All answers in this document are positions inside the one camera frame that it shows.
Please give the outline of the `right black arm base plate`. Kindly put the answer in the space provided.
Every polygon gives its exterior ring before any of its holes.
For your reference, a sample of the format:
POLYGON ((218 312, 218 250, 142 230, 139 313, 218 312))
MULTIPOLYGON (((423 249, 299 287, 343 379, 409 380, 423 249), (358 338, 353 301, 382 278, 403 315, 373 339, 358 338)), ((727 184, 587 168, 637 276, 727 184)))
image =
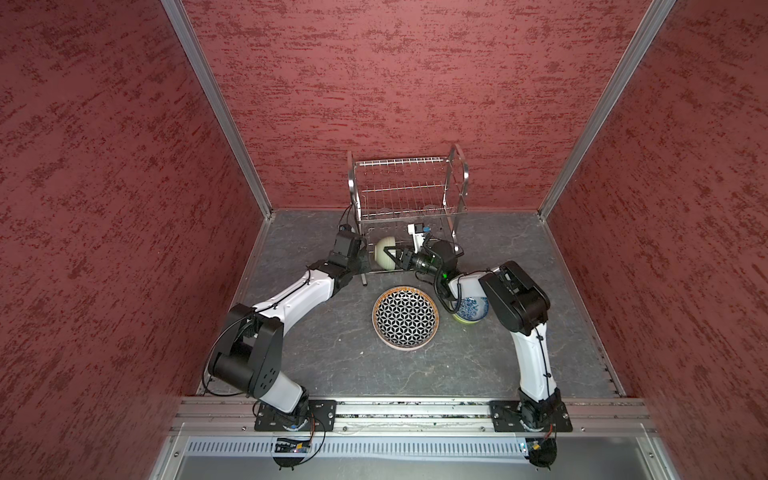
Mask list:
POLYGON ((490 418, 497 433, 546 434, 571 433, 573 425, 563 402, 541 405, 529 401, 501 401, 489 403, 490 418))

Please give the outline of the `pale green bowl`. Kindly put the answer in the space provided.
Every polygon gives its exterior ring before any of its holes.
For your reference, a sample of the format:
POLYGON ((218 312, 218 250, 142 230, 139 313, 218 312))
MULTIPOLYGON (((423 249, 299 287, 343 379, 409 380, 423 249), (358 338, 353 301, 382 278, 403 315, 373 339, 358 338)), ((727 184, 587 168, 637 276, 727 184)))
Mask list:
POLYGON ((374 261, 385 271, 393 271, 396 268, 395 261, 386 253, 388 247, 395 247, 396 239, 394 236, 387 236, 379 240, 374 248, 374 261))

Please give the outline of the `lime green bowl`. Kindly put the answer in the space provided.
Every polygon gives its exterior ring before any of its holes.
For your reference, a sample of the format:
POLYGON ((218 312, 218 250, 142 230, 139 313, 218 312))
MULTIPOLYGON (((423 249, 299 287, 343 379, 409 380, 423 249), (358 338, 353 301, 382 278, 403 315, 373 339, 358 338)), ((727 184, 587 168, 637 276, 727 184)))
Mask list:
POLYGON ((475 325, 475 324, 479 324, 481 321, 483 321, 487 317, 487 315, 484 314, 484 315, 480 315, 480 316, 475 315, 475 316, 472 316, 472 317, 464 317, 464 316, 459 315, 458 313, 454 313, 452 315, 452 317, 456 321, 458 321, 458 322, 460 322, 462 324, 475 325))

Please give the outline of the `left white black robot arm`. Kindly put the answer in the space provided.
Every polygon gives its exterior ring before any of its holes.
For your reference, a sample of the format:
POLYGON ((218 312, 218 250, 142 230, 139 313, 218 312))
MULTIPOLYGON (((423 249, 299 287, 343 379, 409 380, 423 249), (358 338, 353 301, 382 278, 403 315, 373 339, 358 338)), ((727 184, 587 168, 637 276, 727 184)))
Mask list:
POLYGON ((208 375, 271 408, 286 429, 303 428, 311 418, 309 397, 281 372, 284 337, 362 272, 364 246, 363 236, 343 227, 328 257, 298 281, 254 306, 234 305, 209 353, 208 375))

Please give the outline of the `blue floral white bowl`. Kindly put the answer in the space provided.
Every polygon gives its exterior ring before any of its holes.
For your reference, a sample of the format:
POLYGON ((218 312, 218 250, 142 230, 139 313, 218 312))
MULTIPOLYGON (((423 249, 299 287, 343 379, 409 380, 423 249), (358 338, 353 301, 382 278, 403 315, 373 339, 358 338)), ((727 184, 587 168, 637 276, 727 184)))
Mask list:
POLYGON ((464 317, 472 317, 488 315, 489 309, 490 306, 486 297, 465 297, 458 304, 454 313, 464 317))

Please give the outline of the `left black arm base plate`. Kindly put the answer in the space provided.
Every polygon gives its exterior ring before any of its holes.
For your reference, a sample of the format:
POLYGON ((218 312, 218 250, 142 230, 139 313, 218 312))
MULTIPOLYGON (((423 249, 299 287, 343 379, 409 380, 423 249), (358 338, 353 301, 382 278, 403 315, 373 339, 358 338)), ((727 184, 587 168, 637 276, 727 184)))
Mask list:
POLYGON ((330 432, 334 428, 337 402, 334 400, 300 400, 289 413, 269 404, 253 405, 254 430, 257 432, 309 432, 312 427, 330 432))

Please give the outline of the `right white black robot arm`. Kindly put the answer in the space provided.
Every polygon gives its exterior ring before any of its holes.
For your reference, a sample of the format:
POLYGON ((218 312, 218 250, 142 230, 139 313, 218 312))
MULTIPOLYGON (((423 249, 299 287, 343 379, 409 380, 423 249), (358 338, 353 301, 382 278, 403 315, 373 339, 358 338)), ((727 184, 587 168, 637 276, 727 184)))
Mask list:
POLYGON ((474 324, 493 314, 510 332, 520 370, 519 417, 524 429, 553 429, 563 405, 549 360, 546 339, 551 302, 544 290, 514 261, 464 272, 462 247, 426 235, 420 247, 399 246, 392 238, 375 247, 384 269, 425 275, 443 308, 461 322, 474 324))

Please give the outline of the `white patterned deep plate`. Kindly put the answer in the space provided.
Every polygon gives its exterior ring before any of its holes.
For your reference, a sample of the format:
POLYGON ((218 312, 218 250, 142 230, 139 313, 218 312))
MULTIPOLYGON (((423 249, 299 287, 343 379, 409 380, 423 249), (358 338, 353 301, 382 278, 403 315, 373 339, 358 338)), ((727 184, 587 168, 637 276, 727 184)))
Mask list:
POLYGON ((383 292, 372 308, 372 325, 390 348, 414 351, 435 337, 439 310, 431 297, 412 286, 397 286, 383 292))

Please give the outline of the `steel two-tier dish rack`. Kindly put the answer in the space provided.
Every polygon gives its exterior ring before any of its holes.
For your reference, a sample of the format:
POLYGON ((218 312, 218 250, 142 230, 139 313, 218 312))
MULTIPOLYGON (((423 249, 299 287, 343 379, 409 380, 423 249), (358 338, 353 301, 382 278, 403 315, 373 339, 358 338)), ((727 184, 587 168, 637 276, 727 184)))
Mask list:
POLYGON ((351 212, 366 240, 370 274, 398 270, 381 269, 374 248, 394 236, 397 247, 413 250, 408 224, 424 223, 432 239, 449 241, 456 253, 461 251, 456 232, 466 209, 469 165, 459 145, 445 156, 356 160, 348 153, 347 166, 351 212))

